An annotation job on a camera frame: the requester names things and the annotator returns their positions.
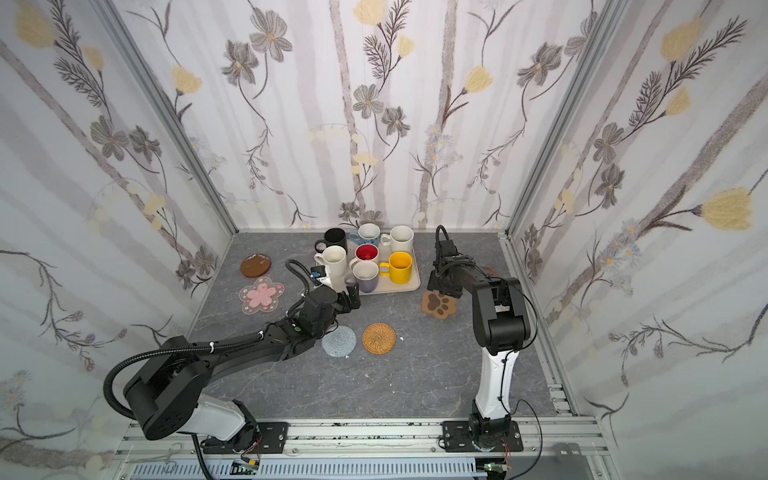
mug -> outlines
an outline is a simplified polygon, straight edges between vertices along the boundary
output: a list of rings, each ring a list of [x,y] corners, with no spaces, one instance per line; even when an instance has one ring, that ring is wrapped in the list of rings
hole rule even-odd
[[[378,246],[381,236],[382,231],[375,223],[364,223],[363,225],[360,225],[360,228],[357,229],[357,232],[352,232],[349,234],[351,241],[357,243],[358,245],[363,245],[364,243],[372,243]]]
[[[349,261],[349,268],[355,268],[358,262],[371,260],[374,263],[379,262],[379,248],[370,243],[364,243],[355,249],[355,258]]]
[[[393,228],[389,234],[382,235],[382,245],[392,245],[392,252],[411,252],[413,251],[413,230],[411,227],[400,225]]]
[[[379,275],[388,276],[393,283],[398,285],[405,285],[411,279],[413,258],[406,252],[395,252],[389,256],[388,263],[380,263],[379,267],[386,267],[389,270],[381,272]]]
[[[360,260],[352,268],[352,274],[361,292],[371,293],[379,285],[379,265],[374,261]]]
[[[325,246],[322,249],[317,248],[317,246],[321,243],[323,243]],[[332,245],[338,245],[344,249],[344,252],[346,252],[346,232],[344,230],[340,228],[331,228],[326,230],[326,232],[323,234],[323,238],[315,242],[315,251],[317,253],[322,253],[326,248]]]
[[[315,261],[325,266],[327,276],[341,276],[346,272],[346,251],[338,245],[315,253]]]

metal mounting plate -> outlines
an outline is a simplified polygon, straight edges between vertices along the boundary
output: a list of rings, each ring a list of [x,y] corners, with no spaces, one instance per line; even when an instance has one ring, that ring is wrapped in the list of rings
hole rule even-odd
[[[446,452],[479,452],[472,444],[469,422],[446,421],[442,423],[442,439]],[[505,439],[510,452],[523,451],[523,439],[517,422],[509,422],[509,436]],[[503,452],[504,446],[497,445],[491,452]]]
[[[259,422],[261,431],[261,443],[259,444],[259,453],[283,453],[283,447],[286,444],[288,434],[288,422]],[[203,440],[200,445],[203,453],[206,455],[226,455],[232,453],[232,450],[225,445],[206,445]]]

coaster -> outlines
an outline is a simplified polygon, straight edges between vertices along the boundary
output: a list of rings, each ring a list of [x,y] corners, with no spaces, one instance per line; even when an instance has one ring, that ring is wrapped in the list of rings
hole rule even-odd
[[[355,349],[357,336],[348,326],[339,325],[323,337],[323,350],[330,356],[347,356]]]
[[[427,290],[422,295],[422,312],[433,315],[436,319],[445,320],[456,313],[456,299],[438,291]]]
[[[376,355],[384,355],[395,346],[395,330],[386,323],[374,323],[362,334],[362,345]]]
[[[240,299],[243,301],[243,313],[253,315],[256,312],[271,312],[277,308],[277,297],[283,295],[285,286],[282,283],[273,282],[268,276],[260,276],[240,291]]]
[[[240,264],[240,272],[248,278],[257,278],[269,271],[272,260],[263,253],[257,253],[243,260]]]

brown round coaster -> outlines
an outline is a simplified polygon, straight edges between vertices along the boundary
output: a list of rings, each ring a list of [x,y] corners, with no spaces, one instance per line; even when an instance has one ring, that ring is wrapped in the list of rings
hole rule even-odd
[[[374,323],[362,334],[362,345],[376,355],[384,355],[395,346],[395,330],[386,323]]]
[[[264,275],[272,266],[272,260],[263,253],[256,253],[243,260],[240,264],[240,272],[248,278],[256,278]]]

paw print coaster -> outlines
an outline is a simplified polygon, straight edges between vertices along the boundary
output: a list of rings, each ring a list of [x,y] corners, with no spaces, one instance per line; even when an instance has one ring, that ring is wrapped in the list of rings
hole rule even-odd
[[[437,291],[426,291],[422,295],[422,312],[445,320],[456,313],[456,299]]]

